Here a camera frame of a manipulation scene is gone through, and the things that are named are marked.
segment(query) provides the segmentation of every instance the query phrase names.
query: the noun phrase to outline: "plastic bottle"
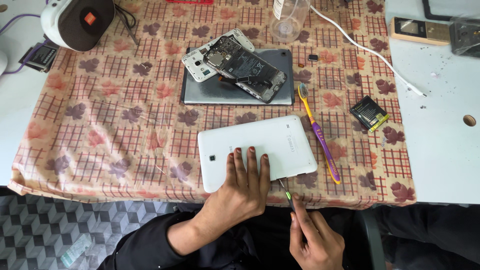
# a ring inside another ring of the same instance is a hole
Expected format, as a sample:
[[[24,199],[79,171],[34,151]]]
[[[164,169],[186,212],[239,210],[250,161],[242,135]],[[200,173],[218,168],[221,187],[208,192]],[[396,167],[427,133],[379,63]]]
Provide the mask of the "plastic bottle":
[[[270,33],[280,42],[298,38],[310,8],[310,0],[274,0]]]

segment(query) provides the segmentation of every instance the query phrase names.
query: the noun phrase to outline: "floral tablecloth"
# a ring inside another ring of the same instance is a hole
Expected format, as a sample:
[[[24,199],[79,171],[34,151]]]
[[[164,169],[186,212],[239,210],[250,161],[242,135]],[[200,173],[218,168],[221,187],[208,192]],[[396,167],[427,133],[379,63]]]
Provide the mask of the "floral tablecloth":
[[[136,47],[118,18],[95,49],[60,49],[18,148],[8,187],[82,202],[162,200],[204,202],[197,135],[206,129],[296,114],[318,171],[286,181],[310,208],[364,209],[373,203],[416,201],[392,72],[310,12],[298,39],[275,42],[273,0],[215,0],[212,5],[163,0],[119,4],[137,18]],[[391,59],[382,0],[315,0],[361,45]],[[180,102],[187,47],[233,28],[256,48],[293,54],[295,86],[306,83],[314,118],[323,128],[342,183],[334,184],[322,149],[296,97],[291,107],[185,106]],[[308,61],[317,54],[318,62]],[[349,113],[370,95],[390,119],[369,133]],[[287,206],[272,182],[270,205]]]

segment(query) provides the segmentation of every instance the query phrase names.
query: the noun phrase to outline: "hole in table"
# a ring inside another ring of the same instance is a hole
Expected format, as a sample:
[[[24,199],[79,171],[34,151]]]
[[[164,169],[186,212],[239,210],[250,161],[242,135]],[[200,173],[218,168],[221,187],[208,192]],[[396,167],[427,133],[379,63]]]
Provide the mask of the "hole in table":
[[[468,115],[468,114],[463,117],[463,122],[467,126],[475,126],[477,124],[477,120],[475,120],[475,118],[473,118],[473,116]]]

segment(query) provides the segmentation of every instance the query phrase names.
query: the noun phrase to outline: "toothbrush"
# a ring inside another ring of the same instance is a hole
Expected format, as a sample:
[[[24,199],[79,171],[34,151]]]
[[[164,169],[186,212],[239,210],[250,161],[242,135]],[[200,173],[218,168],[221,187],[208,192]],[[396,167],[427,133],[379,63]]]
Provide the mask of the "toothbrush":
[[[310,111],[310,107],[308,106],[308,102],[307,102],[308,89],[304,83],[301,83],[299,85],[299,96],[300,96],[300,99],[303,101],[303,104],[305,104],[305,109],[307,110],[308,116],[310,117],[310,123],[312,123],[313,131],[315,132],[315,135],[317,135],[317,138],[320,141],[322,148],[324,149],[324,155],[327,161],[327,168],[330,171],[330,175],[332,176],[332,179],[336,184],[340,184],[340,175],[338,174],[338,170],[335,166],[335,162],[333,161],[332,154],[330,154],[330,151],[328,150],[327,143],[325,142],[325,138],[324,138],[324,133],[320,125],[317,124],[317,122],[313,118],[312,112]]]

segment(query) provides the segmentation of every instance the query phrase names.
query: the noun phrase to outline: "speaker grille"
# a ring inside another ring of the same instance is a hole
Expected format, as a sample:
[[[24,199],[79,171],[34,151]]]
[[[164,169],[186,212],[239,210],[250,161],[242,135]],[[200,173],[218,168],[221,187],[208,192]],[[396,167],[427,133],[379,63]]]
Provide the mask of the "speaker grille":
[[[89,25],[84,19],[92,13],[95,21]],[[95,47],[115,16],[112,0],[72,0],[59,17],[59,33],[65,43],[77,51]]]

